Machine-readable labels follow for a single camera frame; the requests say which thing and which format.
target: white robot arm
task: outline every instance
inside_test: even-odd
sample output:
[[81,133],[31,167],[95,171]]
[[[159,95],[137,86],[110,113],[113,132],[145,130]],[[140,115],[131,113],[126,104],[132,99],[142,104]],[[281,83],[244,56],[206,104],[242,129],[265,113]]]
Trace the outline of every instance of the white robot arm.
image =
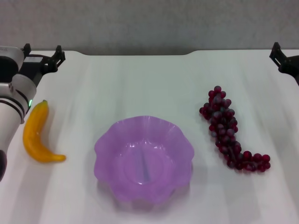
[[61,46],[52,57],[30,55],[31,47],[0,46],[0,181],[7,165],[7,149],[30,109],[44,74],[56,72],[65,60]]

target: yellow banana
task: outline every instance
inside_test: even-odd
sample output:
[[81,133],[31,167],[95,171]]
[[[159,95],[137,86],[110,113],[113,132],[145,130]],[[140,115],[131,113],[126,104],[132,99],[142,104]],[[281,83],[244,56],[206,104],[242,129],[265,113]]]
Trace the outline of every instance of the yellow banana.
[[52,153],[41,141],[41,132],[49,114],[48,102],[37,104],[30,116],[23,131],[23,144],[27,153],[38,162],[64,161],[65,155]]

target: bunch of grapes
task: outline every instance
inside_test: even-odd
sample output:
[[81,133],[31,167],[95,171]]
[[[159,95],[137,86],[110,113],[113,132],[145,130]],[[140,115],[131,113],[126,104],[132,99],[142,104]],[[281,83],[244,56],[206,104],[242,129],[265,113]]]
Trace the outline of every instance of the bunch of grapes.
[[259,153],[252,155],[249,151],[241,153],[241,144],[235,139],[238,121],[234,117],[235,111],[229,108],[232,101],[225,97],[226,92],[221,91],[220,86],[216,86],[214,90],[209,91],[209,102],[199,110],[200,114],[211,123],[209,129],[211,136],[216,138],[216,146],[227,160],[228,167],[265,172],[271,166],[270,156],[266,154],[262,156]]

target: white tablecloth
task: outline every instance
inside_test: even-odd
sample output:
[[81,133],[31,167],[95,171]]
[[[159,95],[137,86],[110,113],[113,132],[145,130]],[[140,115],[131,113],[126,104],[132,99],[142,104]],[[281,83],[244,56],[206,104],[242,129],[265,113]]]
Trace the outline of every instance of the white tablecloth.
[[[284,53],[299,55],[299,50]],[[21,125],[0,182],[0,223],[299,223],[299,87],[278,72],[269,54],[85,56],[67,51],[59,71],[40,82],[32,104],[48,100],[43,141],[67,160],[39,164],[31,159]],[[198,115],[216,85],[232,100],[242,149],[271,156],[264,174],[239,174],[219,158],[208,123]],[[178,125],[195,149],[190,185],[161,205],[120,203],[93,175],[96,140],[114,122],[138,115]]]

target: purple bowl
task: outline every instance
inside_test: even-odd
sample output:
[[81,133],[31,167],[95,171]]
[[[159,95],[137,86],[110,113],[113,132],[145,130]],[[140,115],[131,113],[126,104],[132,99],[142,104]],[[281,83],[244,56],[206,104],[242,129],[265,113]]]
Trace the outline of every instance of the purple bowl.
[[178,126],[140,116],[113,124],[94,146],[94,175],[121,201],[165,201],[191,179],[194,149]]

